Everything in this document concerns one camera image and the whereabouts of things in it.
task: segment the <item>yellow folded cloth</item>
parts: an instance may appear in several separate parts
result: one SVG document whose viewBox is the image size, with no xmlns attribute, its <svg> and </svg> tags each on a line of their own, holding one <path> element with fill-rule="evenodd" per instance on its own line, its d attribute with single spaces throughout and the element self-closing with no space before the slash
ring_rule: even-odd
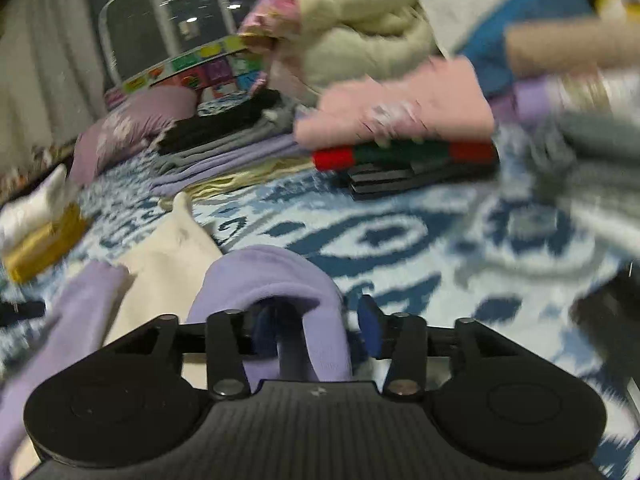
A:
<svg viewBox="0 0 640 480">
<path fill-rule="evenodd" d="M 297 158 L 275 158 L 267 160 L 255 166 L 249 166 L 232 173 L 225 173 L 219 176 L 203 180 L 196 184 L 191 184 L 182 190 L 196 200 L 204 200 L 222 193 L 235 191 L 243 187 L 263 184 L 281 176 L 286 176 L 299 171 L 309 170 L 314 167 L 313 161 L 308 157 Z M 159 206 L 165 211 L 171 211 L 173 197 L 162 197 Z"/>
<path fill-rule="evenodd" d="M 65 256 L 82 238 L 87 227 L 88 222 L 81 217 L 78 204 L 70 204 L 60 220 L 36 229 L 2 257 L 7 275 L 15 283 L 28 282 Z"/>
</svg>

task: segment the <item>bed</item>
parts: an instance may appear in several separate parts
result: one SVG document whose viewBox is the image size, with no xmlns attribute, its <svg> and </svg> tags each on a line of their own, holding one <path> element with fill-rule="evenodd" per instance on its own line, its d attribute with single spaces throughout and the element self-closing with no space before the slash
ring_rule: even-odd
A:
<svg viewBox="0 0 640 480">
<path fill-rule="evenodd" d="M 602 396 L 606 433 L 594 462 L 611 479 L 640 475 L 640 433 L 625 396 L 568 319 L 577 296 L 610 278 L 622 254 L 576 228 L 562 212 L 536 204 L 512 136 L 497 139 L 496 182 L 434 186 L 354 202 L 330 175 L 307 171 L 197 202 L 194 216 L 223 252 L 252 244 L 289 248 L 327 272 L 343 291 L 348 322 L 371 294 L 386 312 L 419 314 L 433 326 L 474 317 L 583 378 Z M 149 193 L 146 151 L 82 192 L 91 230 L 64 262 L 18 288 L 1 277 L 7 299 L 46 298 L 65 269 L 88 258 L 114 259 L 143 240 L 164 215 Z M 366 363 L 358 377 L 384 377 Z"/>
</svg>

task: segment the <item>gray curtain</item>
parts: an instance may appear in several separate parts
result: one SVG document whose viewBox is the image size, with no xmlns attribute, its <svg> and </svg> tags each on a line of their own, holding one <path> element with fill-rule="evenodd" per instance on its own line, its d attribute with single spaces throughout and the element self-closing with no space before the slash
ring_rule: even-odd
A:
<svg viewBox="0 0 640 480">
<path fill-rule="evenodd" d="M 0 170 L 77 137 L 106 113 L 87 0 L 5 0 L 0 10 Z"/>
</svg>

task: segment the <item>ribbed black surface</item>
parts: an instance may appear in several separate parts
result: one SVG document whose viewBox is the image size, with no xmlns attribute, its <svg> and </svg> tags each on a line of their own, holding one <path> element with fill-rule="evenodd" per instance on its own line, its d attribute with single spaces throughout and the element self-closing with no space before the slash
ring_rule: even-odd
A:
<svg viewBox="0 0 640 480">
<path fill-rule="evenodd" d="M 29 480 L 602 480 L 591 464 L 508 472 L 453 449 L 415 404 L 370 383 L 267 382 L 217 404 L 187 442 L 137 466 L 90 470 L 47 462 Z"/>
</svg>

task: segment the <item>pink folded shirt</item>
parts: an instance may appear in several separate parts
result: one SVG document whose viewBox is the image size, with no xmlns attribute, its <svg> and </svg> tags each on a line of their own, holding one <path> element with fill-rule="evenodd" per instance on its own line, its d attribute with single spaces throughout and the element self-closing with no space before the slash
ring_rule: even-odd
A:
<svg viewBox="0 0 640 480">
<path fill-rule="evenodd" d="M 296 121 L 297 142 L 321 150 L 390 139 L 489 140 L 494 117 L 466 57 L 432 58 L 404 78 L 329 87 Z"/>
</svg>

